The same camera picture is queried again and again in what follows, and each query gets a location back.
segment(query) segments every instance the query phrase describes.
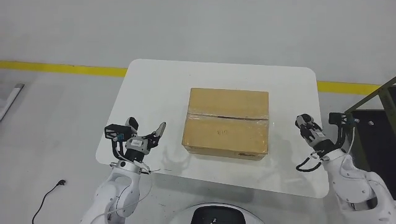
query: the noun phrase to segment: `white table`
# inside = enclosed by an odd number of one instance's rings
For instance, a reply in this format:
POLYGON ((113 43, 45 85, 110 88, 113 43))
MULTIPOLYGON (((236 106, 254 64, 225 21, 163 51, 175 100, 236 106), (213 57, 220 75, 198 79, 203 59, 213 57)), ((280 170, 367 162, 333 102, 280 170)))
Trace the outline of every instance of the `white table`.
MULTIPOLYGON (((133 116, 142 136, 166 121, 158 147, 144 158, 152 170, 161 169, 157 173, 322 198, 329 191, 323 167, 312 173, 295 169, 313 152, 295 126, 303 113, 321 125, 316 76, 305 67, 137 59, 128 67, 108 124, 124 124, 133 116), (192 87, 269 92, 269 154, 255 162, 188 153, 181 140, 192 87)), ((104 135, 96 158, 103 164, 116 161, 104 135)))

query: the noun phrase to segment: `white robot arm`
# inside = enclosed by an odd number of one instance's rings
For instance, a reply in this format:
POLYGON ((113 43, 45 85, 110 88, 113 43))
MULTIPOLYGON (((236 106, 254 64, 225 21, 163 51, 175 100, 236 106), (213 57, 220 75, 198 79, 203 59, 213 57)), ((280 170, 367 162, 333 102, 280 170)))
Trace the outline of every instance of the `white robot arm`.
POLYGON ((134 118, 129 118, 125 126, 111 124, 105 127, 105 136, 111 139, 113 155, 119 161, 110 165, 113 170, 95 192, 93 204, 81 219, 81 224, 124 224, 125 218, 135 211, 140 201, 140 174, 150 173, 143 158, 158 145, 166 124, 162 123, 156 131, 142 137, 137 135, 138 126, 134 118))
POLYGON ((357 169, 351 155, 328 139, 310 115, 298 116, 296 126, 329 173, 338 204, 349 221, 396 224, 395 202, 377 173, 357 169), (369 208, 366 203, 373 199, 377 204, 369 208))

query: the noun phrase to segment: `floor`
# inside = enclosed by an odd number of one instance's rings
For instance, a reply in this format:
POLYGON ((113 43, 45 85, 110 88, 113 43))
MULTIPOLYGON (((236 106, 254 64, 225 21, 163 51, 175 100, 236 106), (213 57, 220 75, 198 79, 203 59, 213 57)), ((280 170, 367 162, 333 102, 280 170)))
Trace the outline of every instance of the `floor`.
MULTIPOLYGON (((396 72, 394 0, 1 0, 0 10, 2 60, 304 66, 318 80, 370 84, 396 72)), ((26 84, 0 123, 2 220, 29 222, 45 192, 66 179, 36 221, 78 223, 110 173, 95 151, 122 78, 0 69, 0 81, 26 84)), ((320 93, 322 123, 361 98, 320 93)), ((142 180, 145 192, 149 179, 142 180)), ((126 223, 167 223, 202 202, 236 204, 266 223, 343 223, 333 192, 307 199, 164 175, 153 183, 126 223)))

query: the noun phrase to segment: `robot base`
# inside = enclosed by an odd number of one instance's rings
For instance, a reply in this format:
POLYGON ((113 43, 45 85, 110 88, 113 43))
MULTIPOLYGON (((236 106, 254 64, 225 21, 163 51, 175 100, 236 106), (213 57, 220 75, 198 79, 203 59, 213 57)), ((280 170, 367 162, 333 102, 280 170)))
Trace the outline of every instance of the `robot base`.
POLYGON ((216 224, 232 218, 237 224, 264 224, 257 216, 240 207, 229 204, 207 203, 188 207, 177 213, 170 224, 216 224))

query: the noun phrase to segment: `yellow floor line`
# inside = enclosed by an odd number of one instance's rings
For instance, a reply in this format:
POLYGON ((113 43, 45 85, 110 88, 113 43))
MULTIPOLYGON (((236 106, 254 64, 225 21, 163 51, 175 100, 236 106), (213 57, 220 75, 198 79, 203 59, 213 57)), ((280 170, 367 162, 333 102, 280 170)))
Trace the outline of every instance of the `yellow floor line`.
MULTIPOLYGON (((120 67, 90 67, 35 62, 0 61, 0 69, 51 72, 63 74, 84 74, 110 77, 124 77, 127 69, 120 67)), ((319 92, 369 95, 380 85, 317 81, 319 92)))

